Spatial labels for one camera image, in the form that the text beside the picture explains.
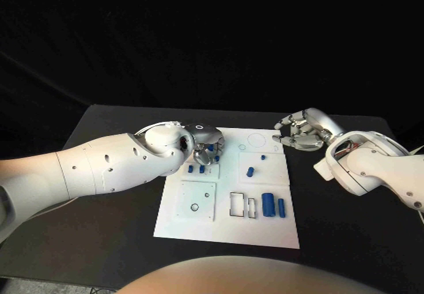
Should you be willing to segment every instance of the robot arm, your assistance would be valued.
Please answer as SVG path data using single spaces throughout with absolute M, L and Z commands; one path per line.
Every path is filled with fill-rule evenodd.
M 190 132 L 196 126 L 206 129 L 201 135 Z M 106 136 L 54 153 L 1 160 L 0 242 L 46 207 L 85 195 L 126 190 L 173 174 L 193 150 L 201 154 L 197 161 L 212 164 L 222 147 L 214 127 L 184 128 L 178 122 L 162 122 L 135 135 Z
M 360 196 L 386 186 L 403 204 L 424 212 L 424 156 L 409 155 L 403 147 L 376 132 L 344 132 L 328 116 L 310 108 L 287 116 L 275 129 L 291 126 L 291 136 L 274 141 L 302 151 L 328 145 L 324 158 L 312 166 L 328 181 Z

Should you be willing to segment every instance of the blue block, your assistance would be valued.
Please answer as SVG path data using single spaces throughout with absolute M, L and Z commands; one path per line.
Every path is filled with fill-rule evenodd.
M 253 168 L 249 167 L 249 169 L 246 170 L 246 176 L 250 178 L 253 175 Z
M 275 216 L 275 205 L 274 205 L 274 195 L 272 193 L 262 194 L 262 212 L 263 216 Z
M 284 199 L 278 199 L 278 211 L 279 211 L 279 217 L 285 217 Z

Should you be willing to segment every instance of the white board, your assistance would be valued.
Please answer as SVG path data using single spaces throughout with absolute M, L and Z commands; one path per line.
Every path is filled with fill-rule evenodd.
M 194 166 L 193 159 L 188 159 L 178 171 L 165 179 L 154 236 L 298 249 L 285 156 L 281 144 L 272 141 L 272 135 L 279 133 L 276 130 L 227 128 L 219 130 L 224 137 L 219 168 L 209 167 L 210 173 L 207 173 L 206 167 L 203 174 L 194 168 L 188 173 L 187 166 L 190 164 Z M 256 168 L 253 176 L 245 179 L 249 166 Z M 183 202 L 178 195 L 181 181 L 214 184 L 213 221 L 175 216 Z M 232 192 L 243 194 L 242 217 L 229 216 Z M 262 215 L 262 193 L 274 194 L 275 217 Z M 248 214 L 249 198 L 255 202 L 253 219 Z M 284 199 L 285 218 L 278 215 L 278 198 Z

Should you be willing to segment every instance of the black backdrop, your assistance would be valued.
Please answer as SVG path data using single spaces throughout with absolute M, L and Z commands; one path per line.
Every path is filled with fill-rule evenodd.
M 409 103 L 422 93 L 400 21 L 369 7 L 347 16 L 258 5 L 2 3 L 2 157 L 60 149 L 90 104 L 317 107 L 386 118 L 412 148 L 422 116 Z

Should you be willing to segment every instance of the blue cylinder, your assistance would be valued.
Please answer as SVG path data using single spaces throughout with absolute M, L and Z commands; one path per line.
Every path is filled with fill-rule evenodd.
M 262 212 L 263 216 L 275 216 L 275 205 L 274 205 L 274 195 L 272 193 L 262 194 Z
M 253 168 L 249 167 L 249 169 L 246 170 L 246 176 L 250 178 L 253 175 Z
M 279 212 L 279 217 L 285 217 L 285 209 L 284 209 L 284 199 L 278 199 L 278 212 Z

